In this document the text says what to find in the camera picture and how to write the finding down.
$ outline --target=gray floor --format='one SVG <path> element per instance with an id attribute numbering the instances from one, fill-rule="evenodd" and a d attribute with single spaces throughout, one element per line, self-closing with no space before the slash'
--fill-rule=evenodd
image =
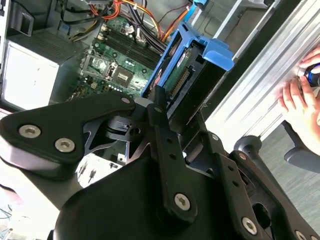
<path id="1" fill-rule="evenodd" d="M 260 155 L 300 214 L 320 234 L 320 174 L 284 161 L 292 147 L 291 139 L 279 126 L 263 141 Z"/>

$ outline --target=screw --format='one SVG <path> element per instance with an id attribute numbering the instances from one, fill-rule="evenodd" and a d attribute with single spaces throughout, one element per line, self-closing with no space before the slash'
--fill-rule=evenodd
<path id="1" fill-rule="evenodd" d="M 182 193 L 177 193 L 174 196 L 174 202 L 183 211 L 188 211 L 190 209 L 190 201 Z"/>
<path id="2" fill-rule="evenodd" d="M 156 110 L 158 113 L 162 113 L 162 110 L 161 110 L 160 107 L 155 106 L 155 107 L 154 107 L 154 110 Z"/>
<path id="3" fill-rule="evenodd" d="M 19 133 L 21 136 L 25 138 L 34 139 L 40 136 L 41 130 L 40 128 L 34 125 L 24 125 L 19 128 Z"/>
<path id="4" fill-rule="evenodd" d="M 125 102 L 126 104 L 130 103 L 130 100 L 125 97 L 121 98 L 121 100 L 122 100 L 122 102 Z"/>
<path id="5" fill-rule="evenodd" d="M 254 224 L 254 222 L 251 221 L 249 218 L 243 217 L 242 225 L 244 226 L 245 230 L 247 230 L 250 234 L 257 235 L 258 233 L 257 227 Z"/>
<path id="6" fill-rule="evenodd" d="M 246 156 L 243 153 L 239 153 L 239 157 L 242 158 L 243 160 L 246 160 Z"/>
<path id="7" fill-rule="evenodd" d="M 306 237 L 299 232 L 298 230 L 295 231 L 296 236 L 298 237 L 299 240 L 307 240 Z"/>
<path id="8" fill-rule="evenodd" d="M 214 140 L 216 140 L 216 141 L 219 141 L 219 137 L 217 136 L 217 135 L 215 135 L 215 134 L 211 134 L 211 137 L 214 139 Z"/>
<path id="9" fill-rule="evenodd" d="M 62 153 L 70 153 L 75 150 L 75 143 L 68 138 L 60 138 L 55 141 L 55 148 Z"/>

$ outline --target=aluminum rail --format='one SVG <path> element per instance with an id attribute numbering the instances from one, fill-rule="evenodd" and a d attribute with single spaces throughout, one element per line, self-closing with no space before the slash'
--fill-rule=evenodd
<path id="1" fill-rule="evenodd" d="M 302 0 L 206 121 L 230 152 L 243 136 L 264 140 L 283 121 L 277 107 L 285 81 L 320 42 L 320 1 Z"/>

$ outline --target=white label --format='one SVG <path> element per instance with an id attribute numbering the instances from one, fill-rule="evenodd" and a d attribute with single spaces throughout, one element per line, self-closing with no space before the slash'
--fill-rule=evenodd
<path id="1" fill-rule="evenodd" d="M 128 34 L 132 34 L 135 31 L 134 26 L 132 25 L 129 27 L 125 27 L 125 30 Z"/>
<path id="2" fill-rule="evenodd" d="M 180 58 L 180 60 L 178 61 L 177 65 L 176 65 L 177 68 L 180 67 L 180 64 L 183 62 L 185 57 L 186 57 L 186 53 L 182 54 L 182 57 Z"/>

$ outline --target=green circuit board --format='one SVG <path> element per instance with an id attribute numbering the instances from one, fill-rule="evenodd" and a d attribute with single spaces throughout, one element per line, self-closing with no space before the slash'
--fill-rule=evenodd
<path id="1" fill-rule="evenodd" d="M 192 48 L 189 47 L 184 51 L 184 53 L 181 55 L 175 68 L 173 69 L 172 73 L 170 74 L 163 86 L 168 94 L 168 97 L 171 99 L 175 97 L 180 87 L 184 84 L 184 82 L 190 75 L 190 71 L 186 69 L 186 65 L 191 56 L 191 50 Z"/>
<path id="2" fill-rule="evenodd" d="M 83 59 L 81 77 L 69 99 L 111 91 L 123 92 L 133 99 L 140 97 L 153 70 L 111 48 L 102 37 L 105 31 L 112 30 L 131 40 L 126 27 L 128 22 L 123 17 L 108 20 L 101 26 Z"/>

